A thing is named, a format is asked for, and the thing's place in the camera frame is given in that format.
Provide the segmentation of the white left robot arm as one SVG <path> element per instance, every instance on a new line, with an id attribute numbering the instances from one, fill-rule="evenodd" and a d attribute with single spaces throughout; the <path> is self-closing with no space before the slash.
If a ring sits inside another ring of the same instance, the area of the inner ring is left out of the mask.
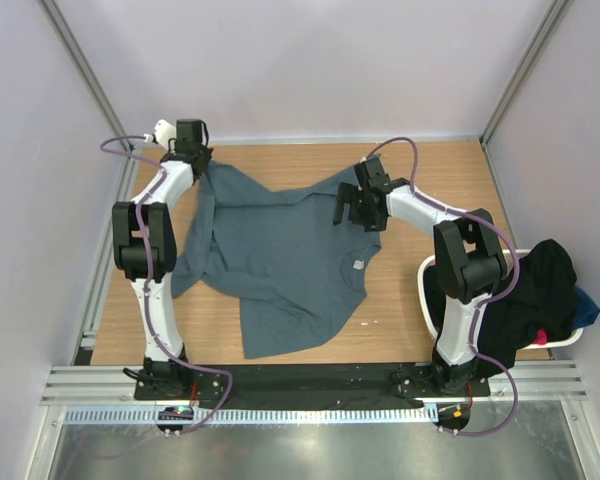
<path id="1" fill-rule="evenodd" d="M 182 399 L 193 388 L 194 374 L 176 325 L 171 280 L 178 257 L 171 210 L 205 172 L 212 156 L 206 123 L 180 119 L 156 123 L 154 131 L 120 141 L 142 141 L 164 150 L 151 160 L 127 156 L 157 168 L 147 186 L 129 201 L 112 207 L 114 263 L 130 282 L 145 332 L 142 366 L 123 373 L 135 382 L 137 400 Z"/>

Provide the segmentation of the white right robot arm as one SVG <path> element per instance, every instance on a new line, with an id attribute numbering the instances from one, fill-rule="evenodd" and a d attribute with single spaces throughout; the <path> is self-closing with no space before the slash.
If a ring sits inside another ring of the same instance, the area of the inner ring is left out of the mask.
<path id="1" fill-rule="evenodd" d="M 348 219 L 367 232 L 381 232 L 393 217 L 433 239 L 437 279 L 446 299 L 430 380 L 436 392 L 454 395 L 477 369 L 477 337 L 484 311 L 507 276 L 501 232 L 484 209 L 458 209 L 404 178 L 392 180 L 377 155 L 357 163 L 354 172 L 356 184 L 338 186 L 335 225 Z"/>

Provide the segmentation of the teal blue t-shirt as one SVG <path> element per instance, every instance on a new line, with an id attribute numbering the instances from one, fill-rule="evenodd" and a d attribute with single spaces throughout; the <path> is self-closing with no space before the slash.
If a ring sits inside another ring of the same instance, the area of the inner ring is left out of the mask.
<path id="1" fill-rule="evenodd" d="M 256 359 L 323 345 L 366 298 L 380 237 L 333 224 L 352 168 L 305 188 L 271 191 L 229 164 L 199 180 L 197 210 L 172 273 L 179 297 L 198 281 L 238 298 L 243 352 Z"/>

